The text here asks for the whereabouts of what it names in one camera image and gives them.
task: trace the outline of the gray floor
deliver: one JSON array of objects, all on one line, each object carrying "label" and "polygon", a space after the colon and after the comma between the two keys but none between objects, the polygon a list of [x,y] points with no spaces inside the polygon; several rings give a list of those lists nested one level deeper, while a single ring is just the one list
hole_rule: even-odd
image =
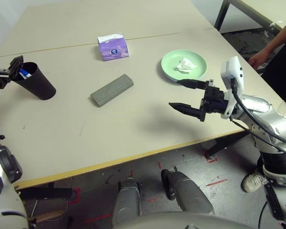
[{"label": "gray floor", "polygon": [[[224,37],[246,60],[273,38],[267,38],[262,31],[226,33]],[[71,182],[72,188],[80,188],[80,200],[68,205],[62,219],[45,221],[38,224],[37,228],[110,229],[111,214],[118,194],[117,183],[130,175],[142,185],[143,215],[180,211],[176,201],[166,198],[160,178],[162,169],[173,166],[177,166],[178,171],[185,173],[200,186],[213,204],[217,216],[257,228],[258,217],[266,201],[264,191],[261,188],[248,194],[240,186],[246,174],[255,168],[259,157],[253,139],[250,136],[243,138],[219,152],[217,160],[210,163],[204,157],[204,152],[214,144],[215,141],[212,140],[76,176],[72,180],[69,178],[55,182],[55,187],[68,187]],[[223,182],[207,186],[217,181]],[[26,202],[28,215],[31,215],[34,203],[35,201]],[[66,209],[66,206],[66,200],[62,199],[41,200],[34,215]],[[261,225],[262,229],[281,228],[278,221],[272,218],[268,207],[264,211]]]}]

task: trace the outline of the pen holder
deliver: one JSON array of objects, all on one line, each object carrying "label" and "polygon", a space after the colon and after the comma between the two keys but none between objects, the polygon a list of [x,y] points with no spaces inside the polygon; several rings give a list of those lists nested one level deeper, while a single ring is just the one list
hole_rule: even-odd
[{"label": "pen holder", "polygon": [[15,83],[24,87],[41,100],[51,99],[55,95],[56,89],[42,74],[36,63],[26,62],[23,64],[22,69],[30,73],[32,76],[24,79],[20,74],[18,74],[17,77],[13,79]]}]

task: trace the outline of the plate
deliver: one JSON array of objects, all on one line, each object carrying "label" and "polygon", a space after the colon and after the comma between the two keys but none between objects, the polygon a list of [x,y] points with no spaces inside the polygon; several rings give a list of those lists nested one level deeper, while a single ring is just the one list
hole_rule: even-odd
[{"label": "plate", "polygon": [[[190,73],[179,71],[176,67],[179,62],[186,57],[197,67],[193,68]],[[191,50],[174,50],[167,53],[161,60],[161,67],[164,74],[171,80],[177,82],[183,79],[197,80],[206,73],[207,64],[204,58]]]}]

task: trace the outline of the person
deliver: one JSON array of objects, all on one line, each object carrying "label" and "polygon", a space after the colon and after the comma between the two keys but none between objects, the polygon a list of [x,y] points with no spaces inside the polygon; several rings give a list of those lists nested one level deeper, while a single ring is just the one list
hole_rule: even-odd
[{"label": "person", "polygon": [[[265,48],[249,59],[249,64],[255,70],[258,69],[267,60],[270,53],[284,43],[282,49],[265,68],[262,78],[286,102],[286,26]],[[266,183],[267,180],[263,173],[263,160],[260,157],[255,171],[243,179],[242,188],[246,192],[255,192]]]}]

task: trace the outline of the tissue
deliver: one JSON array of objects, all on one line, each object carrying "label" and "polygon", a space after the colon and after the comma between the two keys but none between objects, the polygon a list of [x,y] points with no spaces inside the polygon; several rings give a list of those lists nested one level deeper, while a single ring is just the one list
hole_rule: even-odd
[{"label": "tissue", "polygon": [[123,34],[111,34],[98,37],[99,50],[104,61],[119,59],[129,56]]},{"label": "tissue", "polygon": [[187,59],[186,57],[184,57],[179,64],[177,65],[177,69],[181,72],[184,73],[190,73],[193,68],[197,67],[196,65],[194,65],[189,59]]}]

